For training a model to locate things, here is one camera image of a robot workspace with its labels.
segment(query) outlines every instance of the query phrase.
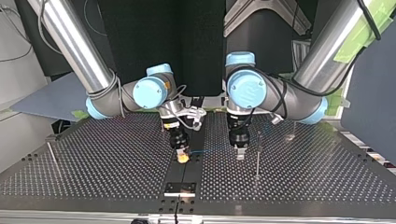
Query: yellow object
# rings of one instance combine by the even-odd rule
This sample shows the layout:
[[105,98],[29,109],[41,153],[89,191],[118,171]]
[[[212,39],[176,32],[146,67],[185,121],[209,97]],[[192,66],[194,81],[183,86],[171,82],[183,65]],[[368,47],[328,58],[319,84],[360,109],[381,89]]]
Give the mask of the yellow object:
[[189,161],[190,157],[186,154],[180,154],[177,155],[177,160],[179,163],[186,163],[187,161]]
[[171,89],[171,83],[170,82],[165,82],[165,88],[167,90]]

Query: metal table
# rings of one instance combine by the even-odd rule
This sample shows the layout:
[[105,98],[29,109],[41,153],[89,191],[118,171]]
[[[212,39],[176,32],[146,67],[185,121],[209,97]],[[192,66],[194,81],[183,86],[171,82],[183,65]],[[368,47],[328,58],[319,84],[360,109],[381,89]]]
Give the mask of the metal table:
[[[226,124],[225,114],[209,113],[190,133],[200,153],[178,164],[157,114],[90,119],[0,174],[0,223],[396,219],[396,176],[331,125],[273,125],[255,116],[251,148],[237,161]],[[256,179],[258,130],[264,150]],[[195,197],[164,197],[170,182],[195,183]]]

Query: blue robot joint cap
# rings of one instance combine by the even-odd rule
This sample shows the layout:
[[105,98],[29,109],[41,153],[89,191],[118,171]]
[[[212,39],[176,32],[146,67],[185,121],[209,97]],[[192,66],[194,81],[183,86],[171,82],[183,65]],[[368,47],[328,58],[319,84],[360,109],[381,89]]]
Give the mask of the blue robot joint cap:
[[241,70],[231,75],[227,83],[227,92],[237,105],[250,109],[264,102],[267,86],[260,74],[251,70]]
[[152,76],[154,74],[160,74],[160,73],[173,74],[171,65],[169,65],[169,63],[163,63],[163,64],[152,66],[152,67],[146,69],[146,74],[148,75],[148,77]]
[[168,90],[160,78],[144,77],[134,86],[133,96],[140,107],[152,109],[163,104],[168,96]]
[[256,64],[254,53],[248,51],[237,51],[229,53],[226,58],[225,66],[242,63]]

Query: white wall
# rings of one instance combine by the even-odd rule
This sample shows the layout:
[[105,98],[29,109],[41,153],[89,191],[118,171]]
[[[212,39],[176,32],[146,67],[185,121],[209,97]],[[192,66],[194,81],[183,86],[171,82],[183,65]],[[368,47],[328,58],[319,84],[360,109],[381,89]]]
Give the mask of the white wall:
[[[0,0],[0,4],[16,8],[13,0]],[[4,12],[0,12],[0,61],[18,57],[30,47],[1,13]],[[11,13],[8,15],[23,31],[21,20]],[[7,110],[45,85],[47,81],[33,50],[16,61],[0,63],[0,172],[42,146],[46,136],[52,133],[52,119]]]
[[[13,0],[0,0],[0,4],[15,7]],[[16,25],[23,31],[21,20],[8,13]],[[3,15],[0,16],[0,61],[24,54],[29,45],[17,35]],[[0,63],[0,110],[9,105],[8,102],[22,98],[47,84],[41,67],[32,53],[16,61]]]

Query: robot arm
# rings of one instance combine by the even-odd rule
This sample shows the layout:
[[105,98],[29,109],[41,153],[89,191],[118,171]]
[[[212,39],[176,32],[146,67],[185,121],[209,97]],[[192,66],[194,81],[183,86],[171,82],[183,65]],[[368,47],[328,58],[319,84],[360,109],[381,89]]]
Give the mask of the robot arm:
[[[203,109],[185,108],[179,101],[177,85],[169,64],[147,69],[147,77],[120,86],[104,63],[78,15],[67,0],[28,0],[75,71],[89,97],[88,112],[95,119],[107,119],[137,109],[159,108],[163,127],[170,132],[171,147],[180,162],[188,160],[189,137],[184,126],[199,130]],[[183,119],[193,119],[193,127]]]
[[[370,5],[373,14],[383,17],[373,21],[364,4]],[[292,81],[268,76],[254,68],[251,52],[229,54],[226,83],[230,143],[238,149],[240,158],[243,159],[248,146],[250,114],[256,107],[305,124],[319,122],[328,107],[323,96],[336,80],[347,77],[360,52],[375,38],[379,40],[376,26],[385,30],[394,8],[394,1],[343,0]]]

